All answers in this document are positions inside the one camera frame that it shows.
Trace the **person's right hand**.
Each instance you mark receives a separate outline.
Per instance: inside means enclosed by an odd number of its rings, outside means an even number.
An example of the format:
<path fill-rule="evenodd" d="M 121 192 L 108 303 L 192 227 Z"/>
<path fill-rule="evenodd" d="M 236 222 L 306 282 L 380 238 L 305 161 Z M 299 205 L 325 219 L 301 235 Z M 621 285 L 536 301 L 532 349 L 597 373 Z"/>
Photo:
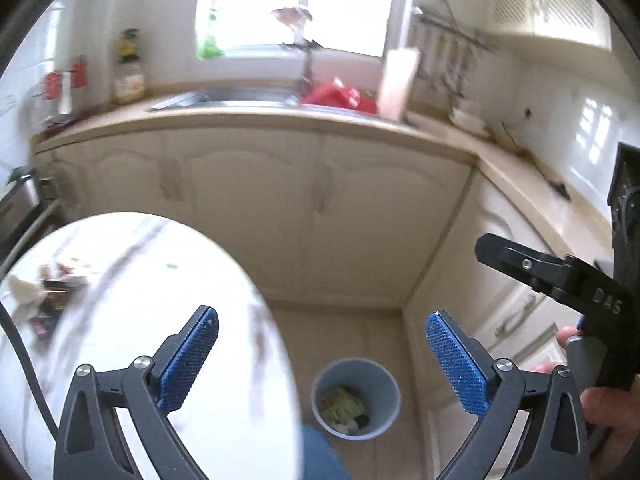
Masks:
<path fill-rule="evenodd" d="M 586 422 L 611 430 L 591 459 L 590 478 L 608 479 L 639 435 L 639 377 L 629 391 L 590 388 L 580 395 Z"/>

